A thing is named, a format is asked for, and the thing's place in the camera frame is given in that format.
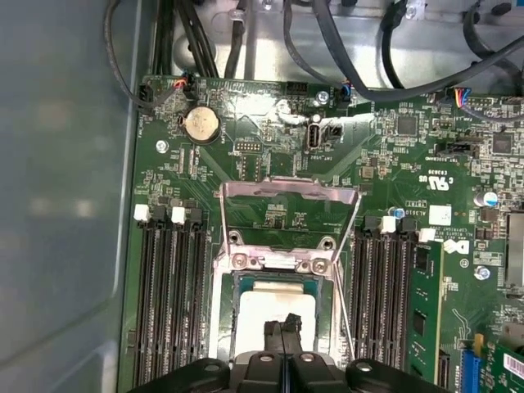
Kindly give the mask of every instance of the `ram slot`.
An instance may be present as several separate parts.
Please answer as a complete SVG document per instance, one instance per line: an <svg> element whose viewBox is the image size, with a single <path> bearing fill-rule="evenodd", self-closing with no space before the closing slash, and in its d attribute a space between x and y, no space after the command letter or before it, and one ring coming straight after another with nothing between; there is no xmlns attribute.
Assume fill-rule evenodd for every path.
<svg viewBox="0 0 524 393"><path fill-rule="evenodd" d="M201 353L201 313L202 296L204 291L204 269L206 255L206 232L199 228L192 235L193 253L191 272L189 274L190 287L188 288L189 318L187 338L187 362L199 359Z"/></svg>
<svg viewBox="0 0 524 393"><path fill-rule="evenodd" d="M189 231L180 226L177 230L174 251L173 269L173 312L171 316L171 361L169 369L173 370L184 365L183 344L185 333L185 300L187 281L187 258L189 249Z"/></svg>
<svg viewBox="0 0 524 393"><path fill-rule="evenodd" d="M164 224L160 230L156 252L156 285L155 285L155 331L153 337L154 355L151 362L153 377L164 375L163 352L165 351L166 316L169 313L169 281L171 267L171 223Z"/></svg>
<svg viewBox="0 0 524 393"><path fill-rule="evenodd" d="M137 310L137 345L134 360L134 385L140 386L151 376L148 365L149 331L152 311L152 286L154 283L154 259L157 231L144 227L142 230L142 252L140 257L140 278Z"/></svg>

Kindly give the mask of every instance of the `green circuit board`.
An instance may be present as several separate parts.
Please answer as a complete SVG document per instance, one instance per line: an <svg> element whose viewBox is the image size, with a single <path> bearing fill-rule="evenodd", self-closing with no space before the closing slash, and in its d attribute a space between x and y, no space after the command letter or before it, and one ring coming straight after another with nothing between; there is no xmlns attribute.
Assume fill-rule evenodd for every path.
<svg viewBox="0 0 524 393"><path fill-rule="evenodd" d="M175 80L152 76L143 82L147 92L157 97ZM318 92L329 94L327 103L318 102ZM471 97L470 102L507 115L524 106L505 97ZM195 143L184 129L184 118L195 106L211 108L219 119L219 134L212 142ZM286 122L279 111L307 119L314 115L334 119L342 134L334 138L322 134L318 146L308 147L306 126ZM119 391L207 356L211 341L218 342L223 358L234 352L229 350L231 337L224 338L234 318L233 288L250 282L249 277L224 275L223 340L210 337L209 329L213 260L224 240L219 190L222 183L231 181L261 182L285 176L315 179L326 187L354 188L362 195L355 228L364 228L366 218L381 219L402 209L416 225L417 236L422 229L434 230L434 241L422 246L431 251L430 268L420 266L417 241L395 240L411 247L404 263L413 270L406 283L409 292L402 300L406 302L402 309L406 344L402 360L394 362L396 367L444 383L451 391L462 391L463 352L472 348L474 335L496 340L504 322L524 322L524 306L507 298L504 281L507 216L522 208L524 124L506 124L501 131L499 124L472 120L453 102L439 102L433 95L397 103L360 103L357 97L342 98L334 88L319 84L226 79L196 79L190 95L177 91L154 113L141 115L138 123L132 206L148 206L156 224L132 223L129 233ZM324 125L332 127L332 122ZM491 191L499 198L496 207L479 207L476 197ZM308 201L293 193L238 196L225 204L229 229L240 232L245 243L282 250L315 248L326 236L339 242L343 224L352 214L351 206ZM198 222L197 229L188 229L185 237L165 218L179 207L188 217L195 212ZM362 229L359 244L390 247L393 241L380 229ZM364 261L365 253L353 252L358 241L355 234L341 254L346 297L356 277L352 281L352 266L358 258ZM180 242L188 244L181 251ZM366 269L375 263L382 266L377 262L386 258L381 252L361 265ZM144 262L148 260L149 268ZM192 263L178 267L180 260ZM487 279L475 275L479 266L490 271ZM275 274L286 281L287 273ZM334 301L329 296L332 282L323 280L327 293L320 297L318 282L310 276L299 281L312 293L318 290L324 302L316 314L321 323L315 349L330 355L336 350L343 364L345 333L339 327L341 344L330 342L331 310L322 312ZM177 326L180 337L173 335ZM191 339L193 344L175 349L174 338ZM373 354L365 348L361 351ZM447 359L446 372L439 367L442 354ZM382 360L384 355L377 350L376 356Z"/></svg>

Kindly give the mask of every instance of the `chip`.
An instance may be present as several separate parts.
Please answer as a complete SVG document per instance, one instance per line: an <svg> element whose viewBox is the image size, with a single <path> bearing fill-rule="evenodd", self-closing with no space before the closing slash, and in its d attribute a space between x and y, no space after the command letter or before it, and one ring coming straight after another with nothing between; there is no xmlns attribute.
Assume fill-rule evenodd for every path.
<svg viewBox="0 0 524 393"><path fill-rule="evenodd" d="M424 272L429 270L429 251L425 248L417 248L417 258L415 259L415 267Z"/></svg>
<svg viewBox="0 0 524 393"><path fill-rule="evenodd" d="M419 335L424 336L426 330L426 317L417 310L413 313L413 329Z"/></svg>
<svg viewBox="0 0 524 393"><path fill-rule="evenodd" d="M375 175L375 170L372 166L363 166L362 167L362 177L363 178L373 178Z"/></svg>
<svg viewBox="0 0 524 393"><path fill-rule="evenodd" d="M396 128L399 135L417 135L417 118L411 116L399 117Z"/></svg>
<svg viewBox="0 0 524 393"><path fill-rule="evenodd" d="M510 133L495 133L493 135L493 153L511 154L513 136Z"/></svg>

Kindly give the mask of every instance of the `black cable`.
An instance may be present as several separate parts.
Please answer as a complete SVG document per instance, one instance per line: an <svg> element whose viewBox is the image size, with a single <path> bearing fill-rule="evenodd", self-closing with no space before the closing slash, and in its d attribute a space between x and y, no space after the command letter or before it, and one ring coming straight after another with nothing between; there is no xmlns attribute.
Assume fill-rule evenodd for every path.
<svg viewBox="0 0 524 393"><path fill-rule="evenodd" d="M247 0L239 0L237 10L246 11ZM224 71L224 78L232 79L237 73L238 59L240 58L240 51L242 50L242 38L246 28L244 22L235 20L233 22L233 32L231 33L231 51L229 52L228 62Z"/></svg>
<svg viewBox="0 0 524 393"><path fill-rule="evenodd" d="M481 59L486 59L489 56L493 55L495 51L491 49L482 39L479 37L478 33L475 30L475 13L479 8L480 3L476 2L473 4L466 15L463 21L463 34L466 39L466 44ZM522 72L513 62L508 59L502 59L495 63L496 67L499 67L502 71L508 74L509 78L513 81L515 86L515 93L518 96L524 95L524 86L522 83Z"/></svg>
<svg viewBox="0 0 524 393"><path fill-rule="evenodd" d="M118 83L120 89L124 92L124 94L129 98L129 100L131 100L134 104L141 108L151 110L166 102L168 98L171 97L171 95L175 92L176 87L173 86L165 93L162 93L153 102L143 101L140 98L138 98L135 94L131 93L131 90L129 90L129 87L125 83L124 77L122 76L122 72L118 67L118 61L116 60L115 56L115 49L113 48L113 14L115 13L115 9L119 6L120 1L121 0L109 0L107 3L106 12L104 14L104 44L106 46L107 58L109 60L111 70L113 71L113 75L116 78L116 82Z"/></svg>
<svg viewBox="0 0 524 393"><path fill-rule="evenodd" d="M341 36L338 33L337 26L333 20L333 16L329 11L329 7L326 5L325 0L313 0L314 2L314 14L317 18L318 26L324 37L324 41L331 53L333 60L337 66L341 69L342 73L346 76L356 91L369 101L375 102L390 102L390 101L403 101L412 97L416 97L422 94L435 92L449 86L459 84L464 80L470 79L475 75L478 75L482 71L491 67L494 63L500 59L504 59L511 53L524 47L524 36L516 39L506 47L503 47L497 51L494 55L488 57L485 60L479 61L475 65L462 70L456 74L450 75L446 78L439 79L429 84L417 86L416 88L406 88L404 90L393 89L383 91L373 91L368 89L364 84L358 71L351 62L351 59L347 56L347 52L344 48Z"/></svg>
<svg viewBox="0 0 524 393"><path fill-rule="evenodd" d="M164 0L164 31L162 32L162 74L173 74L173 34L174 34L174 0Z"/></svg>
<svg viewBox="0 0 524 393"><path fill-rule="evenodd" d="M291 0L284 0L284 43L286 44L287 52L293 61L305 72L313 76L324 84L330 84L337 88L342 88L342 84L332 82L324 75L314 70L296 50L295 44L291 39L291 23L293 21L293 11L291 9Z"/></svg>
<svg viewBox="0 0 524 393"><path fill-rule="evenodd" d="M394 88L404 88L402 82L395 72L393 60L391 59L391 38L393 30L400 26L400 22L407 11L407 0L400 0L393 2L386 10L386 14L380 22L380 29L382 30L381 54L382 65L386 72L387 78L390 80Z"/></svg>
<svg viewBox="0 0 524 393"><path fill-rule="evenodd" d="M187 18L191 21L192 31L195 34L196 40L200 44L202 56L204 62L207 64L208 71L212 78L218 78L219 72L216 68L215 59L213 57L213 52L211 51L210 41L207 38L204 27L198 17L195 7L193 6L191 0L177 0L181 3L182 8L186 12Z"/></svg>
<svg viewBox="0 0 524 393"><path fill-rule="evenodd" d="M180 20L182 21L183 29L186 32L187 41L189 42L189 47L191 48L191 54L193 55L193 59L195 61L196 70L200 76L208 77L210 76L209 68L204 62L200 45L191 27L191 21L186 15L185 7L181 7L181 3L182 2L180 1L178 3L178 14L180 16Z"/></svg>

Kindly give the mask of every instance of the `capacitor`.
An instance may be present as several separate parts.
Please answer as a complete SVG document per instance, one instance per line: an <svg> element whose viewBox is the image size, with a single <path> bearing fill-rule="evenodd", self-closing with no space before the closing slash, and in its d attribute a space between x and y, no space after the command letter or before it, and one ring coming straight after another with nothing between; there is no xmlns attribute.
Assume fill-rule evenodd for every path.
<svg viewBox="0 0 524 393"><path fill-rule="evenodd" d="M475 205L479 207L495 207L497 206L499 197L492 191L479 192L475 195L475 199L473 201L475 202Z"/></svg>
<svg viewBox="0 0 524 393"><path fill-rule="evenodd" d="M200 145L213 142L220 134L219 117L208 106L193 107L182 124L188 137Z"/></svg>
<svg viewBox="0 0 524 393"><path fill-rule="evenodd" d="M406 212L401 207L390 207L387 210L387 214L395 217L396 219L403 219L406 216Z"/></svg>

